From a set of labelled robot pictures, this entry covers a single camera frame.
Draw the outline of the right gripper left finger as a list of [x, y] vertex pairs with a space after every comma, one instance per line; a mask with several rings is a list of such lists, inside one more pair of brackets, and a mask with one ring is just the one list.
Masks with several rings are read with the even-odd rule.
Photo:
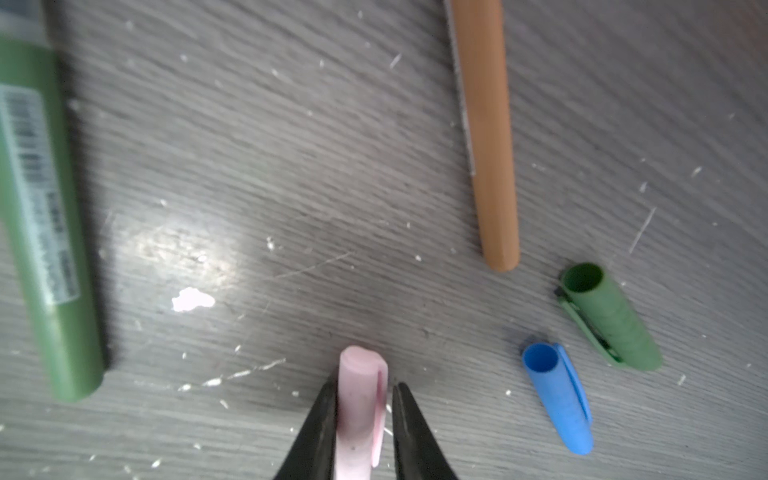
[[274, 480], [332, 480], [337, 425], [337, 378], [321, 387]]

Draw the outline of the green pen cap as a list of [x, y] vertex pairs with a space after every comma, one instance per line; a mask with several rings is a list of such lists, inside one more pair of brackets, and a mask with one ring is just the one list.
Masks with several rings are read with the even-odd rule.
[[556, 291], [559, 305], [608, 364], [655, 371], [663, 356], [618, 284], [595, 263], [563, 271]]

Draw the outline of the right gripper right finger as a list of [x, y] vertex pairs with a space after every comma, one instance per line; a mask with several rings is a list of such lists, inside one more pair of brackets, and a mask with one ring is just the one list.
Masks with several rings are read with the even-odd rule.
[[405, 382], [392, 393], [397, 480], [458, 480]]

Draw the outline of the green pen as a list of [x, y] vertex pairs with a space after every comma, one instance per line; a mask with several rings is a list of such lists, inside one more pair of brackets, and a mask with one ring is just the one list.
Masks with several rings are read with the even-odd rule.
[[1, 218], [53, 396], [80, 401], [106, 361], [40, 1], [1, 4]]

